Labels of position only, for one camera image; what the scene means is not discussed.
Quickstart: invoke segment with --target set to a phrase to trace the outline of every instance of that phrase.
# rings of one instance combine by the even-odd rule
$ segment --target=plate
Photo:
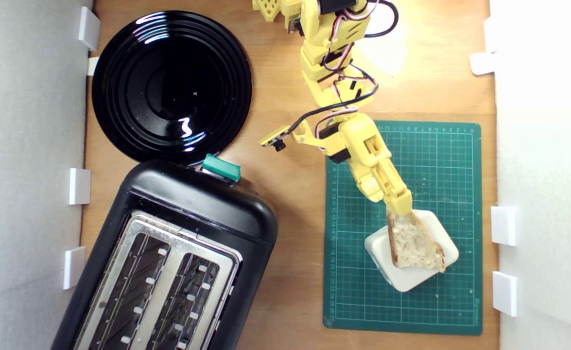
[[[251,91],[247,57],[228,29],[200,14],[163,11],[108,42],[92,101],[106,137],[128,157],[192,166],[236,137]]]

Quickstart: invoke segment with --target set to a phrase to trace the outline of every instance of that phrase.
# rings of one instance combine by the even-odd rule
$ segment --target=cutting mat
[[[385,205],[367,200],[348,165],[326,166],[324,324],[384,332],[482,332],[482,191],[478,124],[376,121],[392,161],[458,247],[458,261],[407,293],[367,254],[365,238],[387,224]]]

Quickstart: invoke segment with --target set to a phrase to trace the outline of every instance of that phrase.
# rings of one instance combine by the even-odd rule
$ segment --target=slice of bread
[[[415,213],[397,216],[387,211],[389,244],[394,266],[418,266],[445,272],[443,248]]]

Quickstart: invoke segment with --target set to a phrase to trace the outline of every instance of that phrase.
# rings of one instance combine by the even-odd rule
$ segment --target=gray wall
[[[571,350],[571,0],[490,0],[496,53],[500,206],[518,209],[517,246],[499,247],[517,277],[517,317],[502,350]]]
[[[68,303],[63,254],[79,245],[69,169],[85,143],[92,0],[0,0],[0,349],[49,348]]]

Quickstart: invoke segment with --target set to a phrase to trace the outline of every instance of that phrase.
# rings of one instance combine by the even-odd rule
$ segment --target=wooden surface
[[[489,207],[496,203],[495,104],[492,77],[474,77],[469,54],[483,51],[485,0],[395,0],[400,24],[383,38],[355,46],[358,66],[381,85],[363,111],[375,119],[475,122],[482,127],[484,218],[484,332],[438,336],[329,330],[322,324],[325,160],[318,149],[288,142],[281,153],[259,138],[314,109],[299,67],[302,38],[288,35],[282,17],[267,23],[250,0],[95,0],[101,19],[99,49],[125,24],[165,9],[205,14],[234,33],[252,66],[254,96],[248,120],[222,153],[276,205],[279,237],[239,341],[240,350],[409,349],[496,350],[499,315],[492,308]],[[85,206],[83,245],[92,247],[123,177],[136,162],[101,132],[88,100],[86,160],[92,200]],[[304,181],[292,181],[299,177]]]

